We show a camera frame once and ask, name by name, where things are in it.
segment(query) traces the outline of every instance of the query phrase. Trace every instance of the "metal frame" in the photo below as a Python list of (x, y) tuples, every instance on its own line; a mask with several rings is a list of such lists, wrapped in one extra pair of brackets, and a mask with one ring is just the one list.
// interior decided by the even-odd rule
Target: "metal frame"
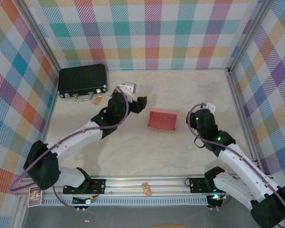
[[(103, 196), (144, 196), (142, 183), (147, 182), (152, 190), (152, 196), (201, 196), (213, 195), (213, 193), (190, 193), (190, 187), (185, 185), (186, 178), (204, 178), (204, 175), (175, 175), (175, 176), (126, 176), (126, 177), (107, 177), (96, 176), (93, 179), (106, 179), (106, 188)], [(24, 178), (21, 186), (31, 183), (31, 178)], [(62, 194), (63, 186), (56, 186), (56, 191)], [(28, 189), (20, 190), (19, 196), (27, 196)], [(45, 190), (45, 196), (55, 196), (50, 188)], [(86, 197), (86, 194), (73, 195), (75, 197)]]
[(237, 54), (234, 57), (231, 65), (230, 65), (230, 68), (229, 68), (230, 72), (234, 72), (234, 70), (239, 65), (241, 59), (244, 56), (244, 53), (246, 52), (247, 48), (250, 45), (250, 42), (255, 37), (258, 29), (260, 28), (265, 16), (267, 15), (267, 13), (270, 10), (274, 1), (275, 0), (264, 0), (263, 1), (262, 6), (261, 6), (256, 18), (252, 22), (251, 28), (249, 29), (248, 33), (246, 34), (243, 43), (239, 47), (239, 50), (237, 51)]
[(51, 62), (54, 69), (59, 72), (60, 65), (55, 58), (51, 48), (49, 47), (46, 39), (44, 38), (38, 24), (36, 23), (35, 19), (33, 18), (29, 8), (27, 7), (24, 0), (14, 0), (15, 5), (17, 6), (19, 12), (25, 18), (26, 23), (28, 24), (29, 29), (35, 36), (36, 41), (39, 43), (40, 47), (42, 48), (43, 52), (45, 53), (48, 60)]
[(244, 16), (242, 18), (242, 21), (241, 21), (241, 23), (240, 23), (240, 25), (238, 27), (238, 30), (237, 30), (236, 34), (234, 35), (234, 37), (233, 37), (233, 39), (232, 39), (232, 41), (230, 43), (229, 51), (226, 54), (225, 59), (224, 59), (224, 61), (222, 63), (222, 67), (223, 68), (227, 67), (228, 62), (229, 62), (229, 60), (231, 58), (231, 55), (233, 53), (233, 50), (237, 46), (238, 40), (240, 39), (240, 37), (242, 35), (242, 32), (245, 29), (245, 26), (246, 26), (246, 24), (249, 21), (250, 15), (252, 14), (252, 12), (253, 12), (253, 10), (254, 10), (256, 5), (257, 5), (257, 0), (251, 0), (250, 1), (249, 5), (248, 5), (248, 7), (246, 9), (246, 12), (245, 12), (245, 14), (244, 14)]
[(48, 117), (48, 120), (47, 120), (47, 124), (46, 124), (46, 127), (45, 127), (45, 131), (44, 131), (43, 137), (42, 137), (42, 139), (41, 139), (43, 142), (44, 142), (44, 141), (46, 140), (46, 138), (47, 138), (48, 130), (49, 130), (49, 123), (52, 121), (52, 117), (53, 117), (53, 113), (54, 113), (54, 107), (55, 107), (55, 105), (56, 105), (57, 98), (59, 97), (57, 91), (58, 91), (58, 87), (57, 87), (57, 89), (56, 89), (56, 93), (55, 93), (55, 97), (54, 97), (54, 102), (53, 102), (53, 104), (52, 104), (52, 106), (51, 106), (51, 109), (50, 109), (51, 112), (50, 112), (49, 117)]
[[(67, 205), (72, 206), (207, 206), (207, 196), (97, 196), (91, 204), (74, 204), (72, 196), (61, 197)], [(41, 206), (64, 206), (56, 197), (45, 197)]]
[(236, 107), (238, 118), (239, 118), (239, 121), (241, 123), (243, 135), (244, 135), (246, 144), (248, 146), (248, 149), (250, 151), (251, 158), (252, 158), (252, 160), (255, 159), (260, 170), (264, 172), (264, 168), (262, 166), (261, 160), (257, 154), (257, 147), (256, 147), (256, 144), (253, 140), (253, 136), (252, 136), (252, 133), (251, 133), (249, 125), (248, 125), (248, 121), (247, 121), (247, 118), (245, 115), (244, 108), (243, 108), (241, 101), (239, 99), (239, 93), (236, 89), (236, 84), (234, 82), (232, 75), (228, 72), (227, 69), (225, 70), (225, 74), (226, 74), (226, 79), (227, 79), (227, 82), (228, 82), (228, 85), (229, 85), (229, 88), (231, 91), (234, 106)]
[(35, 9), (37, 16), (39, 17), (39, 19), (41, 20), (44, 29), (46, 30), (48, 36), (51, 39), (51, 42), (53, 43), (57, 53), (60, 55), (61, 58), (61, 68), (66, 68), (69, 67), (69, 63), (65, 57), (65, 55), (63, 54), (62, 48), (58, 43), (58, 40), (56, 39), (56, 36), (54, 34), (54, 31), (52, 30), (46, 15), (44, 14), (41, 5), (39, 4), (38, 0), (30, 0), (31, 4), (33, 5), (33, 8)]
[(12, 210), (7, 226), (8, 228), (21, 228), (28, 208), (28, 195), (23, 197), (16, 196), (15, 198), (14, 204), (11, 205)]

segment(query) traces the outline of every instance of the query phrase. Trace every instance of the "black briefcase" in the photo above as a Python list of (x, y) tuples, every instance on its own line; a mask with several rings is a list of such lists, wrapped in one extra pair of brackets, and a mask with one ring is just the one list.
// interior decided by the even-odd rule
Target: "black briefcase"
[[(93, 94), (104, 93), (107, 89), (106, 70), (103, 64), (65, 68), (59, 71), (58, 95), (62, 98), (90, 100)], [(91, 97), (79, 99), (78, 97), (82, 95)]]

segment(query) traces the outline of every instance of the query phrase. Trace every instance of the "plaid wallpaper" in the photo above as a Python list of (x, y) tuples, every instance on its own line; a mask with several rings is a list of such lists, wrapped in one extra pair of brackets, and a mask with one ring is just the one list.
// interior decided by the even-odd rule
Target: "plaid wallpaper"
[(184, 69), (225, 68), (252, 1), (34, 0), (38, 13), (26, 2), (63, 68)]
[(252, 22), (256, 18), (263, 2), (264, 2), (264, 0), (257, 0), (257, 4), (256, 4), (255, 8), (253, 9), (252, 14), (249, 17), (249, 20), (248, 20), (245, 28), (243, 29), (241, 36), (238, 39), (237, 45), (233, 49), (233, 52), (231, 54), (231, 58), (229, 59), (229, 62), (227, 64), (227, 68), (229, 68), (231, 66), (232, 61), (234, 60), (234, 57), (238, 53), (239, 47), (242, 45), (243, 41), (246, 39), (247, 33), (252, 26)]
[(285, 0), (276, 0), (235, 71), (266, 173), (285, 179)]
[(16, 194), (7, 188), (44, 134), (56, 85), (56, 72), (16, 6), (0, 0), (0, 228)]

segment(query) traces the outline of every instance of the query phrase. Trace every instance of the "red container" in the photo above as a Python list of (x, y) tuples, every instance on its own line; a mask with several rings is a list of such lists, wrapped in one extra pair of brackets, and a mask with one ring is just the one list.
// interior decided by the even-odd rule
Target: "red container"
[(175, 131), (177, 115), (173, 111), (153, 109), (150, 111), (148, 127)]

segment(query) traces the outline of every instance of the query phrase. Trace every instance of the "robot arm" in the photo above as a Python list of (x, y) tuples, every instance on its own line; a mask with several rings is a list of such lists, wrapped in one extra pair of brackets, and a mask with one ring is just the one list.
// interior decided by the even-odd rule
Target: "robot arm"
[(222, 190), (251, 212), (252, 217), (262, 228), (271, 228), (285, 219), (285, 207), (276, 193), (285, 201), (285, 186), (280, 187), (266, 176), (240, 149), (227, 133), (218, 130), (214, 120), (213, 104), (202, 104), (200, 110), (190, 112), (187, 123), (197, 130), (205, 147), (228, 164), (240, 180), (236, 180), (222, 168), (215, 167), (205, 173), (209, 189)]
[(103, 108), (91, 121), (72, 132), (71, 134), (53, 142), (35, 142), (28, 154), (24, 169), (31, 165), (40, 155), (50, 150), (29, 171), (33, 181), (45, 190), (55, 185), (70, 185), (73, 190), (84, 193), (91, 186), (89, 175), (81, 168), (70, 169), (60, 164), (68, 156), (73, 155), (84, 146), (99, 141), (117, 129), (118, 124), (124, 120), (130, 112), (139, 113), (147, 105), (147, 97), (140, 96), (137, 101), (133, 100), (136, 84), (125, 83), (117, 87), (108, 106)]

